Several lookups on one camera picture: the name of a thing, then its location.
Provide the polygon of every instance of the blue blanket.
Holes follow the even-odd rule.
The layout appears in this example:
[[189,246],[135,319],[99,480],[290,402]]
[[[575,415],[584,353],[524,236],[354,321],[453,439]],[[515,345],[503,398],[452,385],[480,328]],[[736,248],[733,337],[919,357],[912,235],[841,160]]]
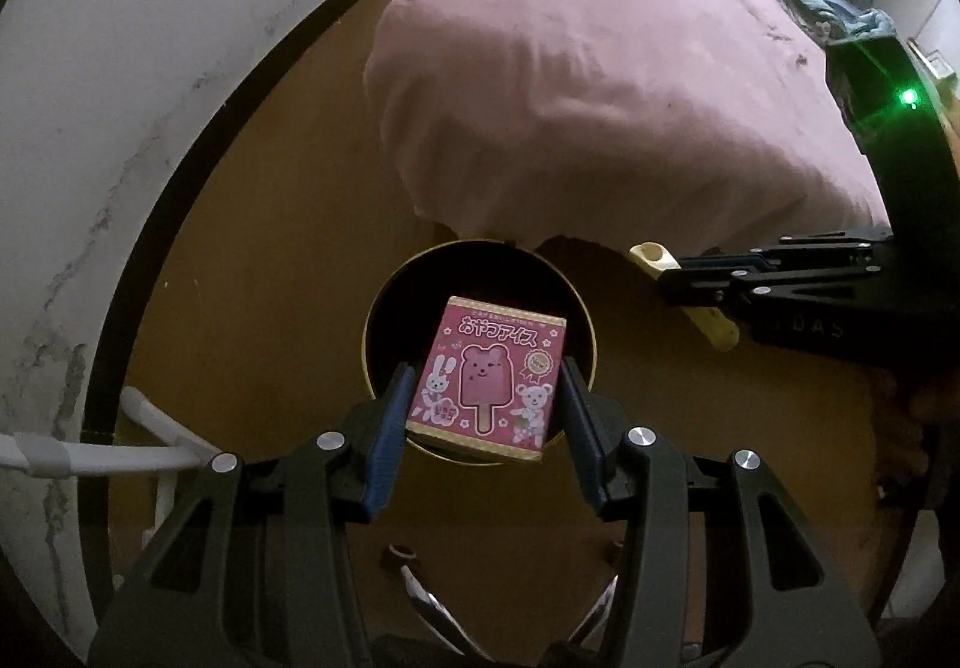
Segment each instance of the blue blanket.
[[822,46],[830,42],[896,35],[883,10],[861,10],[847,0],[780,0],[798,26]]

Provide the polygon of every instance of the cartoon rabbit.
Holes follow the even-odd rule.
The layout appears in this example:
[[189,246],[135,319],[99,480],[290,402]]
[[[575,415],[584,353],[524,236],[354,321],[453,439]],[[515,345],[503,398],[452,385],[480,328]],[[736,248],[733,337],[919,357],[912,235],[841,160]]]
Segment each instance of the cartoon rabbit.
[[[443,360],[446,359],[446,367],[443,366]],[[450,386],[448,376],[453,373],[457,366],[456,357],[445,358],[443,354],[438,354],[433,363],[433,371],[430,371],[426,377],[426,388],[421,390],[421,398],[424,398],[424,422],[433,422],[444,427],[450,427],[460,411],[453,405],[450,398],[442,398],[442,395]]]

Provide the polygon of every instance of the blue gripper pad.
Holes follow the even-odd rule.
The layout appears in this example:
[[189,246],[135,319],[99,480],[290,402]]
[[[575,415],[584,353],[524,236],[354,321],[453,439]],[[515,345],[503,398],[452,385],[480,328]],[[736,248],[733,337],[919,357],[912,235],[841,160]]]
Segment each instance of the blue gripper pad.
[[384,403],[383,419],[367,455],[364,470],[366,488],[360,504],[366,511],[368,521],[376,519],[378,513],[386,508],[394,492],[394,481],[406,443],[404,424],[415,391],[416,371],[411,366],[402,366],[397,368],[387,392],[380,398]]
[[597,513],[607,505],[607,476],[604,453],[594,432],[584,401],[589,400],[589,391],[584,378],[572,358],[563,358],[557,384],[557,408],[562,412],[563,431],[577,471],[580,491],[584,500]]

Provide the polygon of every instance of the pink box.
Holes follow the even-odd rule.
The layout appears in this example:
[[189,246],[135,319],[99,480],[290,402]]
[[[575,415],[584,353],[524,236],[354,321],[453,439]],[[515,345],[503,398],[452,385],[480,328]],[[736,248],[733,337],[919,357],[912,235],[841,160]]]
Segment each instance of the pink box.
[[566,320],[450,297],[407,430],[444,446],[539,460]]

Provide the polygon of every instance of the ice pop stick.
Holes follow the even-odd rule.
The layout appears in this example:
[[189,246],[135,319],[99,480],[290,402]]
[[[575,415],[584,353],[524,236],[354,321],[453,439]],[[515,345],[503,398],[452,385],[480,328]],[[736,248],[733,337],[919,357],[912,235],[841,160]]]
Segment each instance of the ice pop stick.
[[482,436],[493,432],[493,406],[477,406],[477,432]]

